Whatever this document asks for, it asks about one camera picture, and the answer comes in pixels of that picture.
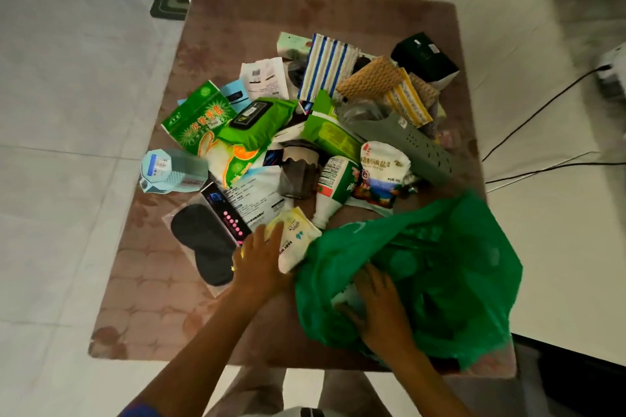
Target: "blue and white striped cloth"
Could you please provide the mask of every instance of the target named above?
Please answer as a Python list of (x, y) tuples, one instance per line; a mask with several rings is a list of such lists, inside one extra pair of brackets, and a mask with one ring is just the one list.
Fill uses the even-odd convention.
[(335, 92), (335, 88), (352, 75), (360, 54), (361, 51), (352, 45), (324, 35), (313, 35), (309, 64), (298, 92), (298, 99), (313, 102), (317, 92), (323, 89), (332, 98), (341, 100), (343, 97), (339, 92)]

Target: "black cable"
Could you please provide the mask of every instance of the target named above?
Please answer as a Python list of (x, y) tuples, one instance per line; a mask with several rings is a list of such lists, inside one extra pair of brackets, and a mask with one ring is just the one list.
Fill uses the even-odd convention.
[(626, 162), (578, 162), (575, 164), (555, 165), (554, 167), (544, 168), (543, 170), (535, 170), (533, 172), (520, 173), (519, 175), (513, 175), (512, 177), (499, 178), (498, 180), (489, 180), (485, 184), (498, 183), (505, 180), (515, 180), (515, 178), (525, 177), (526, 175), (533, 175), (536, 173), (549, 172), (558, 168), (575, 167), (576, 165), (626, 165)]
[(546, 104), (543, 105), (543, 107), (541, 109), (539, 109), (536, 113), (534, 113), (532, 116), (530, 116), (526, 121), (524, 121), (520, 127), (516, 128), (515, 130), (513, 130), (511, 132), (511, 134), (509, 134), (508, 136), (506, 136), (504, 138), (504, 140), (502, 142), (500, 142), (499, 144), (497, 144), (495, 147), (493, 147), (489, 153), (487, 155), (485, 155), (484, 159), (481, 160), (482, 162), (484, 162), (485, 160), (487, 160), (489, 158), (489, 156), (498, 148), (500, 147), (502, 144), (504, 144), (515, 132), (517, 132), (519, 129), (521, 129), (522, 127), (524, 127), (526, 124), (528, 124), (528, 122), (530, 122), (530, 120), (532, 118), (534, 118), (534, 116), (536, 116), (537, 114), (539, 114), (541, 111), (543, 111), (547, 106), (549, 106), (552, 101), (558, 99), (559, 97), (561, 97), (563, 94), (565, 94), (568, 90), (570, 90), (571, 88), (573, 88), (576, 84), (580, 83), (581, 81), (583, 81), (583, 79), (585, 79), (587, 76), (592, 75), (594, 73), (598, 73), (598, 71), (608, 71), (611, 69), (610, 65), (603, 65), (600, 66), (599, 68), (596, 68), (595, 70), (590, 71), (589, 73), (585, 73), (584, 75), (582, 75), (580, 78), (578, 78), (577, 80), (575, 80), (572, 84), (570, 84), (567, 88), (563, 89), (559, 94), (557, 94), (556, 96), (554, 96), (552, 99), (550, 99)]

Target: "brown tabletop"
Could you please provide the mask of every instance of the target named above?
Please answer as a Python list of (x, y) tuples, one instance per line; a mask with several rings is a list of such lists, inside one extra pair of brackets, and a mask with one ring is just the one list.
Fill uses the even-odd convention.
[[(388, 55), (398, 41), (426, 32), (461, 69), (441, 94), (441, 104), (448, 114), (444, 127), (456, 128), (461, 134), (462, 145), (454, 151), (463, 166), (458, 184), (484, 197), (456, 11), (445, 2), (192, 0), (150, 149), (176, 148), (160, 122), (176, 108), (177, 99), (186, 97), (207, 79), (218, 86), (237, 79), (242, 62), (275, 57), (281, 32), (309, 38), (317, 32), (374, 55)], [(414, 209), (443, 195), (446, 192), (442, 190), (425, 189), (400, 201), (397, 208)], [(161, 220), (191, 196), (148, 195), (139, 189), (135, 192), (92, 336), (91, 356), (171, 359), (212, 314), (216, 299)], [(312, 216), (314, 203), (302, 207)], [(376, 217), (368, 210), (345, 207), (332, 218), (329, 227)], [(380, 369), (355, 352), (333, 350), (308, 339), (299, 325), (293, 294), (277, 297), (258, 313), (230, 362)], [(455, 362), (437, 366), (442, 371), (456, 369)]]

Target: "green floor mat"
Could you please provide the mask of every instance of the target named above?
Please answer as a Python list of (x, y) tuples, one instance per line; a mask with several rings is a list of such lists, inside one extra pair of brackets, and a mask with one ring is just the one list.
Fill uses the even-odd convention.
[(150, 9), (154, 18), (184, 20), (189, 9), (189, 0), (155, 0)]

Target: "person's left hand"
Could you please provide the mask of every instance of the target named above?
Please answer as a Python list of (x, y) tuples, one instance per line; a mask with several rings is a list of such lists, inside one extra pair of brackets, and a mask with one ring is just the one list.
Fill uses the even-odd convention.
[(278, 223), (265, 241), (265, 225), (250, 234), (233, 254), (235, 278), (232, 293), (257, 309), (291, 285), (291, 274), (278, 270), (278, 253), (284, 223)]

